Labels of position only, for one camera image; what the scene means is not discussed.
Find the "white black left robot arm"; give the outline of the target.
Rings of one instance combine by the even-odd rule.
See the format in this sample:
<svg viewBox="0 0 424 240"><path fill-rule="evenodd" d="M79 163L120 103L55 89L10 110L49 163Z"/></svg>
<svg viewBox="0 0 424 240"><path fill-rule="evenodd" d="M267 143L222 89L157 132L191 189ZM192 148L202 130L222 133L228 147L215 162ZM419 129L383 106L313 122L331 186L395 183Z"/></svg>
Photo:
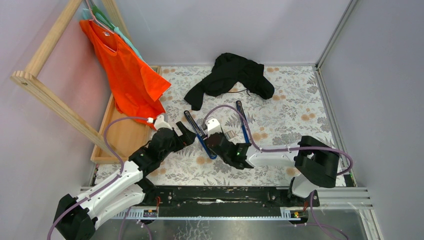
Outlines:
<svg viewBox="0 0 424 240"><path fill-rule="evenodd" d="M158 169L170 153L190 146L197 137L182 122L176 125L181 135L172 127L159 128L106 180L78 196L63 196L47 238L56 229L66 240L89 240L104 222L124 209L139 203L152 204L155 186L145 177Z"/></svg>

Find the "staple tray with staples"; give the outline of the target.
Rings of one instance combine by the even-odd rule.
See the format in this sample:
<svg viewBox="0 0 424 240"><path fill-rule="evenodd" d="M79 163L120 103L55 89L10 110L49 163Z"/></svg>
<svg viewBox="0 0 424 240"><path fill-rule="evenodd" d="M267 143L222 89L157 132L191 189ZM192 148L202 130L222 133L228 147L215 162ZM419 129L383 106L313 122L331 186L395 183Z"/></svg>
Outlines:
<svg viewBox="0 0 424 240"><path fill-rule="evenodd" d="M231 140L236 136L236 134L233 130L225 132L224 135L228 140Z"/></svg>

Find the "blue stapler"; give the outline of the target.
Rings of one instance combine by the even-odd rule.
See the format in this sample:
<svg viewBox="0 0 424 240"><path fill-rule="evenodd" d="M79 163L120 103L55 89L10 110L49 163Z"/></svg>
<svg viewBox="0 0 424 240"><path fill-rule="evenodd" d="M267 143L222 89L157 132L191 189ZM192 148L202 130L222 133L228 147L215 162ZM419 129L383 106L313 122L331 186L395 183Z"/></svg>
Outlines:
<svg viewBox="0 0 424 240"><path fill-rule="evenodd" d="M184 114L185 119L188 121L188 123L193 128L198 141L200 142L201 146L205 150L208 157L211 160L215 160L217 158L217 155L215 155L213 152L211 152L210 149L205 144L205 140L208 137L207 134L204 132L204 130L201 127L199 127L199 125L196 123L196 121L194 120L194 118L192 117L191 113L188 110L185 110L183 112L183 114Z"/></svg>
<svg viewBox="0 0 424 240"><path fill-rule="evenodd" d="M240 100L237 100L236 102L236 109L241 114L240 120L241 120L241 130L243 132L244 140L246 143L250 143L249 134L245 125L245 121L247 121L247 117L245 115L242 102Z"/></svg>

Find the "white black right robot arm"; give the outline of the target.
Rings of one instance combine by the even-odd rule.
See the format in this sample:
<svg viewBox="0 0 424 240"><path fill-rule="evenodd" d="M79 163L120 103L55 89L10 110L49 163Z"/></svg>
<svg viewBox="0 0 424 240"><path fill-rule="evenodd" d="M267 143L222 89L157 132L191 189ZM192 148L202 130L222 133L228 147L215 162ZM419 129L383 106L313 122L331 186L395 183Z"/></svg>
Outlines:
<svg viewBox="0 0 424 240"><path fill-rule="evenodd" d="M214 133L205 140L205 146L226 164L239 169L264 166L295 168L295 176L287 191L287 201L301 205L317 188L334 188L340 155L316 138L305 135L298 143L260 149L252 143L233 143L223 133Z"/></svg>

